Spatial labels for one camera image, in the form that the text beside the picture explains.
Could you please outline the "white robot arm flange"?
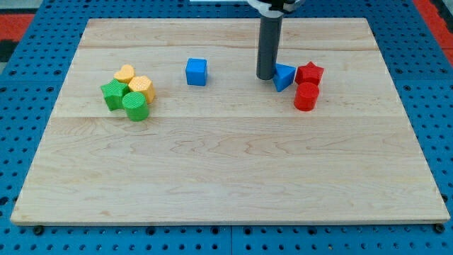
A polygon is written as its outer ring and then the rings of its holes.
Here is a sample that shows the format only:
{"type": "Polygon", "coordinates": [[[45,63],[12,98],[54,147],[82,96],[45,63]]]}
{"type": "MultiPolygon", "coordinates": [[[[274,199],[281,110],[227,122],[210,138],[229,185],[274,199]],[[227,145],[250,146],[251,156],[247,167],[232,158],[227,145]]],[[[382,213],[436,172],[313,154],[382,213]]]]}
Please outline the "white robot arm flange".
{"type": "Polygon", "coordinates": [[[306,0],[247,0],[246,2],[267,18],[279,18],[294,13],[306,0]]]}

